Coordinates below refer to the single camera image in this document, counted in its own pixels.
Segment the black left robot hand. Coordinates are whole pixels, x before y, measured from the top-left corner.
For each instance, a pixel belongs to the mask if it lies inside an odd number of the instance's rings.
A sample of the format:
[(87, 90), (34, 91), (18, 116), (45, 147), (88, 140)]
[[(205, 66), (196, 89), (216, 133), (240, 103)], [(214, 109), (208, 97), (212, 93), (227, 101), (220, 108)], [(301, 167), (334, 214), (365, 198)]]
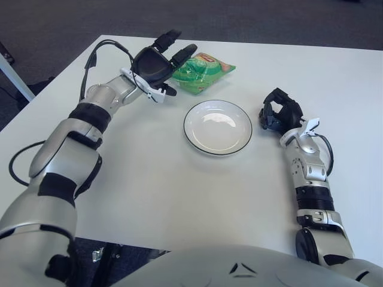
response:
[(166, 81), (173, 76), (197, 50), (197, 45), (190, 44), (167, 59), (165, 52), (181, 35), (181, 31), (172, 29), (159, 36), (151, 46), (143, 48), (134, 58), (132, 72), (143, 78), (149, 86), (165, 92), (168, 96), (176, 96), (177, 91)]

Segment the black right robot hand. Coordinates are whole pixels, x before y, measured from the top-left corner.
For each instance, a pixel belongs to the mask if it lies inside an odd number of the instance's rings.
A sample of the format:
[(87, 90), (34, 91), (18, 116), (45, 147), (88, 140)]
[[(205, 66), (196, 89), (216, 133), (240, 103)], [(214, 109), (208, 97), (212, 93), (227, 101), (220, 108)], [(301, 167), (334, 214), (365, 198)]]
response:
[(303, 112), (300, 105), (280, 88), (275, 88), (263, 101), (259, 123), (264, 130), (273, 130), (283, 135), (302, 126)]

